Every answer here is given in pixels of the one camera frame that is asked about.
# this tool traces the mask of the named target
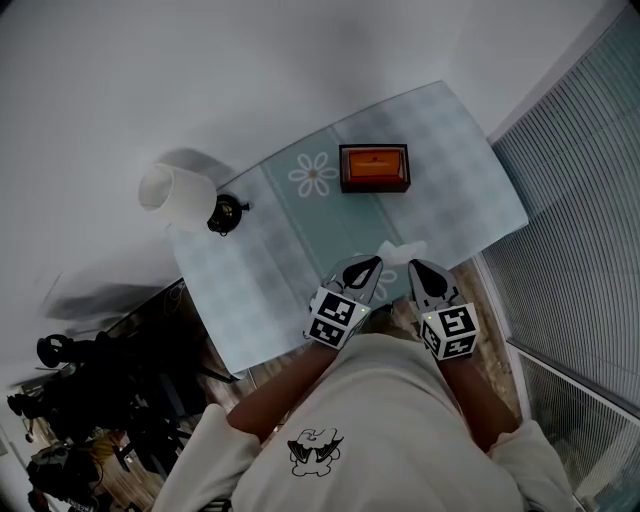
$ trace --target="cartoon print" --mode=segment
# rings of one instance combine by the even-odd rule
[[[334,439],[337,433],[335,428],[320,432],[308,428],[302,431],[296,441],[287,441],[291,462],[295,462],[291,472],[295,476],[329,474],[329,464],[340,458],[338,445],[344,439]]]

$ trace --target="floor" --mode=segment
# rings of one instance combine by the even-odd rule
[[[520,417],[520,407],[507,354],[480,276],[471,261],[459,265],[453,270],[453,273],[462,294],[468,302],[475,304],[480,322],[482,334],[473,360],[496,393]],[[417,333],[418,324],[415,322],[413,308],[414,306],[406,298],[396,301],[394,303],[394,320],[396,324],[407,331]],[[197,344],[202,354],[202,362],[209,368],[228,375],[198,316],[189,291],[182,281],[175,283],[148,301],[108,332],[112,336],[125,334],[146,322],[178,326],[180,332],[184,333],[184,339],[180,340],[180,343]],[[298,349],[256,366],[251,369],[247,378],[233,384],[224,384],[204,376],[199,377],[207,401],[220,404],[226,410],[230,410],[242,397],[277,374],[302,350]],[[197,421],[197,417],[190,418],[184,422],[183,428],[190,431],[195,428]],[[162,479],[158,475],[145,471],[135,460],[135,455],[130,467],[131,473],[126,473],[120,468],[115,457],[112,457],[105,465],[102,486],[123,507],[133,502],[143,510],[150,509],[162,486]]]

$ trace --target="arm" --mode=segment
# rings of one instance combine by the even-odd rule
[[[488,452],[500,434],[518,429],[513,413],[469,359],[439,361],[438,367],[458,400],[474,441],[482,451]]]
[[[518,425],[469,359],[438,362],[476,444],[515,480],[529,507],[546,512],[573,510],[562,462],[535,421]]]
[[[278,375],[243,398],[227,416],[229,425],[254,434],[263,443],[337,355],[337,350],[313,343]]]
[[[165,482],[154,512],[195,512],[215,500],[230,498],[260,453],[260,444],[337,355],[337,350],[313,344],[228,415],[219,405],[207,407]]]

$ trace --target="sleeve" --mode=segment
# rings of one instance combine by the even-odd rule
[[[210,405],[162,487],[153,512],[196,512],[214,500],[230,499],[259,452],[256,436],[232,428],[224,409]]]
[[[512,434],[501,434],[489,456],[516,481],[532,510],[575,510],[560,457],[535,421],[524,422]]]

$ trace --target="table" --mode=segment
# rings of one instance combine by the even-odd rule
[[[339,144],[408,145],[404,194],[341,194]],[[248,201],[221,238],[169,227],[200,317],[234,374],[306,343],[308,303],[340,259],[385,240],[424,240],[451,268],[526,225],[524,208],[473,118],[444,82],[358,112],[271,156],[222,188]],[[406,268],[383,271],[372,307],[408,293]]]

